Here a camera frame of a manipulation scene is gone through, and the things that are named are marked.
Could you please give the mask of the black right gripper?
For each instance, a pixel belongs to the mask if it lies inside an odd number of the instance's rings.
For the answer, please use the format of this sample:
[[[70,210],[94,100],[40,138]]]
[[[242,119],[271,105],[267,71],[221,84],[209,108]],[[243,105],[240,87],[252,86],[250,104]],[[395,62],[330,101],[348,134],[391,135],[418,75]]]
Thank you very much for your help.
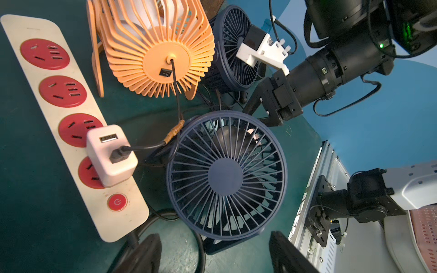
[[[260,121],[268,127],[281,126],[284,122],[303,114],[302,107],[282,70],[262,80],[251,96],[251,113],[260,106],[267,117]]]

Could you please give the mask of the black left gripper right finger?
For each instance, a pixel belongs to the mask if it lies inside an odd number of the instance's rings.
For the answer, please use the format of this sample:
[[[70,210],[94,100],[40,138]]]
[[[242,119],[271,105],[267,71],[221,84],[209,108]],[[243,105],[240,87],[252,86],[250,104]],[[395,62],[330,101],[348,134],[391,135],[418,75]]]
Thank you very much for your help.
[[[269,251],[275,273],[318,273],[318,270],[280,231],[272,231]]]

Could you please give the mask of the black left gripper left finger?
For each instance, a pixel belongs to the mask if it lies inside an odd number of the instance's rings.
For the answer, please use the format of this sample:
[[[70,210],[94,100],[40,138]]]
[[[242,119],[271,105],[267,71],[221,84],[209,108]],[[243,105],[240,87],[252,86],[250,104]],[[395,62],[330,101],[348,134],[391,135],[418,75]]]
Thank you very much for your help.
[[[158,273],[162,254],[159,234],[148,235],[114,273]]]

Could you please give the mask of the white red power strip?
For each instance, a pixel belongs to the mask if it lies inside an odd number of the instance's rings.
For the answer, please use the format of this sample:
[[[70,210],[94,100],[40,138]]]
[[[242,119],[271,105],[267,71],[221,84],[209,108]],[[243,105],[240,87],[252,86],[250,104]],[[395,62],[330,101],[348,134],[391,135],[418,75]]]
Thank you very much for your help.
[[[2,27],[100,238],[116,242],[149,208],[134,179],[106,188],[86,154],[86,134],[107,123],[60,30],[50,20],[3,15]]]

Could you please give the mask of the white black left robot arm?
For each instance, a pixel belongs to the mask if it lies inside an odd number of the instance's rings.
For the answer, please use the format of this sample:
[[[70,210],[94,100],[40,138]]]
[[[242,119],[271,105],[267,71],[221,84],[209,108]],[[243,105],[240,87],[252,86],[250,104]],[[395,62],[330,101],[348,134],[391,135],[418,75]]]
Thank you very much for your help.
[[[394,217],[410,220],[412,210],[437,204],[437,163],[410,167],[372,169],[353,174],[345,190],[331,190],[325,176],[318,178],[306,212],[306,229],[314,238],[335,234],[339,219],[355,218],[368,223]],[[112,266],[114,273],[156,273],[162,245],[157,234],[139,242],[140,236],[158,219],[176,221],[174,210],[153,211],[149,219],[127,237],[127,243]]]

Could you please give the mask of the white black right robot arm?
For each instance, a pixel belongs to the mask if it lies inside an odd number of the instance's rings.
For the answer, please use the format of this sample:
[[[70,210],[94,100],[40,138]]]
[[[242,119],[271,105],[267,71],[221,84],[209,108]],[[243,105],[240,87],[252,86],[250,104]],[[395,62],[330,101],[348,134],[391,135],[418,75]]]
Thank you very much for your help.
[[[409,59],[437,45],[435,1],[307,1],[306,8],[304,38],[315,53],[294,69],[283,62],[290,49],[256,26],[239,48],[247,64],[261,62],[276,70],[257,85],[243,109],[251,115],[262,106],[268,127],[333,98],[338,87],[356,78],[390,74],[399,57],[396,46]]]

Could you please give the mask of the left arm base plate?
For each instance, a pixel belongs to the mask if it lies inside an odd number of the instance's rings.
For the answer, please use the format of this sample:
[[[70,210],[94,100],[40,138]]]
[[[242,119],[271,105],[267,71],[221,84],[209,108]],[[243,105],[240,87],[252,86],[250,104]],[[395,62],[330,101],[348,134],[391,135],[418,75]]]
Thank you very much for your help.
[[[324,175],[318,177],[309,203],[305,227],[323,248],[327,246],[330,235],[337,245],[341,243],[344,231],[340,227],[339,219],[351,216],[346,208],[346,193],[346,190],[335,191]]]

